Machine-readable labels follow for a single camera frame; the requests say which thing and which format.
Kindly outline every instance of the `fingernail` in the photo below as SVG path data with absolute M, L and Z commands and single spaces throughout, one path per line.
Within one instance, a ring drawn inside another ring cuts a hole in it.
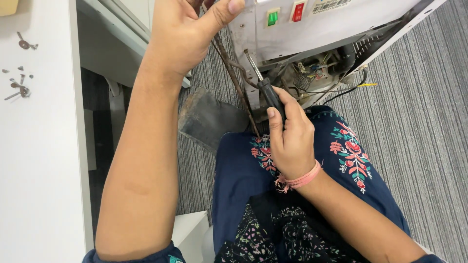
M 229 4 L 227 5 L 227 9 L 229 9 L 231 14 L 235 15 L 244 8 L 244 5 L 244 0 L 230 0 Z
M 275 116 L 274 109 L 267 109 L 266 112 L 268 113 L 268 118 L 273 118 Z

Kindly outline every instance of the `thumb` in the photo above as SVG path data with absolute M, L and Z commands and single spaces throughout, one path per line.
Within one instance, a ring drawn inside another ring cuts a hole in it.
M 279 111 L 274 107 L 267 110 L 268 122 L 270 123 L 270 142 L 271 147 L 275 149 L 283 148 L 283 119 Z
M 245 0 L 220 0 L 214 4 L 197 23 L 210 34 L 210 40 L 229 24 L 243 9 Z

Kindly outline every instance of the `barcode sticker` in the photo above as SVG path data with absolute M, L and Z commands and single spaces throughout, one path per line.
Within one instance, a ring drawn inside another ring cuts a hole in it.
M 323 13 L 340 7 L 345 7 L 352 0 L 317 0 L 310 12 L 310 15 Z

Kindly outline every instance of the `sleeve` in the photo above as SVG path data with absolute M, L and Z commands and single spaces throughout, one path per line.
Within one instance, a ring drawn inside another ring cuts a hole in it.
M 420 259 L 413 261 L 412 263 L 446 263 L 446 262 L 438 258 L 436 255 L 430 254 L 430 255 L 425 255 L 421 257 Z
M 151 254 L 142 259 L 121 262 L 103 261 L 99 259 L 96 249 L 93 249 L 86 254 L 83 259 L 83 263 L 185 263 L 185 260 L 183 259 L 180 250 L 176 248 L 174 243 L 171 241 L 167 248 L 157 253 Z

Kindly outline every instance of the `pink thread bracelet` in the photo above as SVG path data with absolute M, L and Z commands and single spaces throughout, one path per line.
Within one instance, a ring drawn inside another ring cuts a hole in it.
M 279 175 L 278 179 L 275 181 L 275 185 L 278 187 L 280 184 L 283 184 L 284 188 L 280 190 L 280 192 L 284 193 L 287 193 L 289 188 L 298 189 L 299 187 L 310 183 L 310 181 L 312 181 L 317 176 L 321 168 L 322 167 L 320 166 L 320 163 L 315 160 L 315 166 L 312 168 L 312 170 L 310 170 L 310 172 L 294 180 L 286 180 L 284 175 Z

